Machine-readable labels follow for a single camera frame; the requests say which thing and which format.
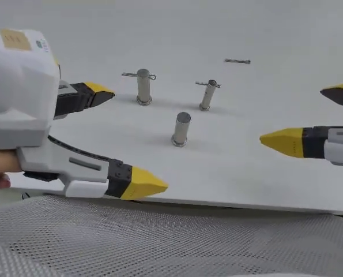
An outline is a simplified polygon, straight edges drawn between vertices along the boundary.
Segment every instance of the white table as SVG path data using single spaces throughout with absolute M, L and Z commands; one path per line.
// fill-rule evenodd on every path
M 319 93 L 343 83 L 343 1 L 0 0 L 0 27 L 42 31 L 64 80 L 117 93 L 55 121 L 52 135 L 169 183 L 150 200 L 343 211 L 343 167 L 259 143 L 282 128 L 343 125 L 343 107 Z M 148 107 L 135 102 L 136 78 L 121 76 L 140 68 L 157 75 Z M 212 78 L 221 88 L 201 112 L 205 87 L 195 82 Z M 170 138 L 181 111 L 192 122 L 179 149 Z M 12 179 L 17 188 L 62 189 Z

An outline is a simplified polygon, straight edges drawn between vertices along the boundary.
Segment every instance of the gray mesh fabric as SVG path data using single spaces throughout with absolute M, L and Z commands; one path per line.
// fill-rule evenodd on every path
M 0 276 L 343 277 L 343 219 L 44 196 L 0 207 Z

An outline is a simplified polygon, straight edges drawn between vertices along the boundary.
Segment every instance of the beige label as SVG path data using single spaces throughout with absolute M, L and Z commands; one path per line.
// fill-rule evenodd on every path
M 27 36 L 20 31 L 14 31 L 9 29 L 0 29 L 3 44 L 8 49 L 18 49 L 31 51 L 32 46 L 28 41 Z

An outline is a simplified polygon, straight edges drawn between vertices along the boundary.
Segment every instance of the metal pin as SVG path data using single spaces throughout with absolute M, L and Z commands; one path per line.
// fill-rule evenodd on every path
M 150 80 L 155 80 L 156 75 L 149 74 L 147 69 L 140 69 L 136 74 L 123 73 L 122 76 L 136 77 L 138 81 L 137 102 L 141 106 L 148 106 L 152 102 L 150 95 Z
M 199 109 L 201 111 L 208 111 L 210 109 L 210 104 L 212 100 L 213 93 L 215 92 L 216 88 L 220 88 L 221 85 L 219 85 L 215 80 L 209 80 L 208 83 L 200 83 L 195 82 L 197 85 L 205 85 L 205 95 L 203 96 L 201 104 L 199 104 Z
M 249 59 L 225 59 L 225 62 L 245 63 L 246 65 L 251 64 L 251 61 Z
M 182 111 L 176 116 L 175 131 L 171 137 L 171 141 L 176 147 L 183 147 L 187 144 L 187 133 L 191 116 L 189 113 Z

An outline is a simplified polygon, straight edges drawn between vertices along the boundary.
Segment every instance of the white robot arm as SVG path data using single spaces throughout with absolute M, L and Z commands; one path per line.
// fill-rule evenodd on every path
M 325 88 L 321 94 L 343 106 L 343 84 Z M 288 156 L 326 159 L 343 166 L 343 126 L 288 128 L 265 134 L 260 141 Z
M 0 29 L 0 149 L 16 149 L 24 175 L 60 179 L 68 197 L 138 199 L 166 190 L 146 170 L 88 153 L 49 135 L 54 119 L 114 97 L 93 83 L 60 80 L 43 34 Z

